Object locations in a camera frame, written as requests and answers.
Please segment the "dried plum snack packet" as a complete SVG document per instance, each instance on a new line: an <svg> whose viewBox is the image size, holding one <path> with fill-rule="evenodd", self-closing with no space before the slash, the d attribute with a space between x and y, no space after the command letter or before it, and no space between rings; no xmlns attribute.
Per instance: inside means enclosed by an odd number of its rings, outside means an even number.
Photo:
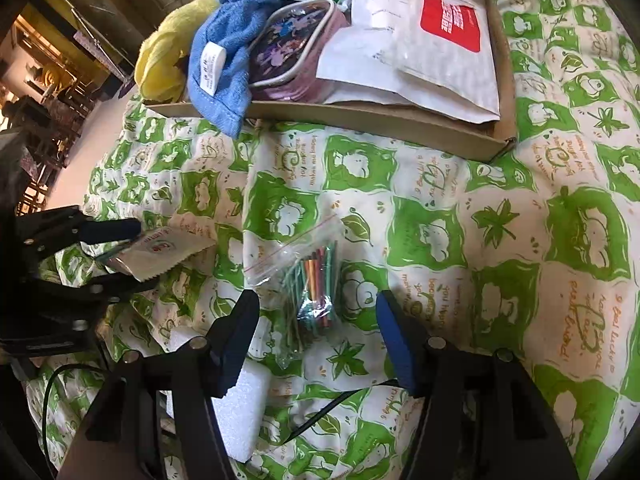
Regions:
<svg viewBox="0 0 640 480"><path fill-rule="evenodd" d="M189 231L163 226L104 252L96 260L108 268L145 282L168 272L183 260L212 247L214 241Z"/></svg>

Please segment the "bag of colourful sticks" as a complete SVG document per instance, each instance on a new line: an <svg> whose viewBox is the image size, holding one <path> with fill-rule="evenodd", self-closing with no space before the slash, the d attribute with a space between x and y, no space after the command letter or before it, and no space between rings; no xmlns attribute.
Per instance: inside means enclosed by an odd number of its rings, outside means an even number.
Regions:
<svg viewBox="0 0 640 480"><path fill-rule="evenodd" d="M342 225L335 215L267 252L244 269L245 283L266 296L274 362L280 370L322 342L340 339L337 282Z"/></svg>

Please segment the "yellow towel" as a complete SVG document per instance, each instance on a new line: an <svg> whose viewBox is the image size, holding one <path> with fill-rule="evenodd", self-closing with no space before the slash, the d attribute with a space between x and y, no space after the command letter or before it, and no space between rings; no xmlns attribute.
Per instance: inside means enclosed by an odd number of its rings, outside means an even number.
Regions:
<svg viewBox="0 0 640 480"><path fill-rule="evenodd" d="M140 47L134 81L145 101L177 102L195 33L219 6L218 0L193 0L171 11Z"/></svg>

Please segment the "blue towel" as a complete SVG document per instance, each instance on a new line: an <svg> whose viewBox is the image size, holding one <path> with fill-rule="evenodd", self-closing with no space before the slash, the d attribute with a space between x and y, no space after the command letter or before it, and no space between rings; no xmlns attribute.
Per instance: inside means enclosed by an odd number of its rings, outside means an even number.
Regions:
<svg viewBox="0 0 640 480"><path fill-rule="evenodd" d="M239 136L252 100L250 45L281 0L217 0L192 41L186 88L194 108L226 136Z"/></svg>

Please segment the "cartoon clear pouch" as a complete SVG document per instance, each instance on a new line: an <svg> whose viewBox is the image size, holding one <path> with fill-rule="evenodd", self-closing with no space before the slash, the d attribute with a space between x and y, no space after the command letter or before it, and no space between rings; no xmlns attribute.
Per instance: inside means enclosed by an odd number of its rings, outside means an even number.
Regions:
<svg viewBox="0 0 640 480"><path fill-rule="evenodd" d="M326 43L347 26L332 0L306 0L274 12L250 46L248 88L255 101L320 103L332 84L317 77Z"/></svg>

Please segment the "red white wet wipe pack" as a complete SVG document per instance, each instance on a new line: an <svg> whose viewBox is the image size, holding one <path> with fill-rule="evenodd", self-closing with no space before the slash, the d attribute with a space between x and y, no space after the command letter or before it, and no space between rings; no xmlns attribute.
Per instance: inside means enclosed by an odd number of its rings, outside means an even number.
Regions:
<svg viewBox="0 0 640 480"><path fill-rule="evenodd" d="M451 96L450 115L465 122L500 118L498 82L488 18L474 0L407 0L408 11L394 31L390 58L402 72Z"/></svg>

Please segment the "white foam block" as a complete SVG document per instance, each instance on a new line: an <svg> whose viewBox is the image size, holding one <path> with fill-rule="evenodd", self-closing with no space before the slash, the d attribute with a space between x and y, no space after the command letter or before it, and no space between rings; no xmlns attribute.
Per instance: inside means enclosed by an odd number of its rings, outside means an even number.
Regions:
<svg viewBox="0 0 640 480"><path fill-rule="evenodd" d="M255 451L270 382L270 370L246 358L236 384L212 399L224 448L236 462L246 463Z"/></svg>

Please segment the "green patterned quilt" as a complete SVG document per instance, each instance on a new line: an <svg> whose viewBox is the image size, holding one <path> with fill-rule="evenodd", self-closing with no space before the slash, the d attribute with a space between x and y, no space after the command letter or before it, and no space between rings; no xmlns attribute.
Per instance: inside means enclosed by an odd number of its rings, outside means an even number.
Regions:
<svg viewBox="0 0 640 480"><path fill-rule="evenodd" d="M244 263L335 214L342 334L280 370L262 300L250 356L273 380L243 479L393 479L421 404L390 388L378 292L456 346L509 348L553 408L578 476L639 415L639 51L605 0L497 0L516 147L491 164L309 122L163 118L140 96L81 207L216 240L111 307L108 350L157 354L230 312Z"/></svg>

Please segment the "shallow cardboard box tray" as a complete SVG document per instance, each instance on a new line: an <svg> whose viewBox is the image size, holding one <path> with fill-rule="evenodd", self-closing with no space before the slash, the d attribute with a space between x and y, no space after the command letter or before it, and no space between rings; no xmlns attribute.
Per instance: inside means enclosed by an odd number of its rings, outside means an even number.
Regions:
<svg viewBox="0 0 640 480"><path fill-rule="evenodd" d="M469 122L409 105L383 105L367 102L311 104L282 101L253 101L245 118L278 122L314 124L352 129L387 136L391 139L457 155L477 162L492 162L515 148L515 84L510 47L503 29L497 0L485 0L489 37L498 84L500 120L472 125ZM165 117L202 117L188 101L159 103L144 101L145 106Z"/></svg>

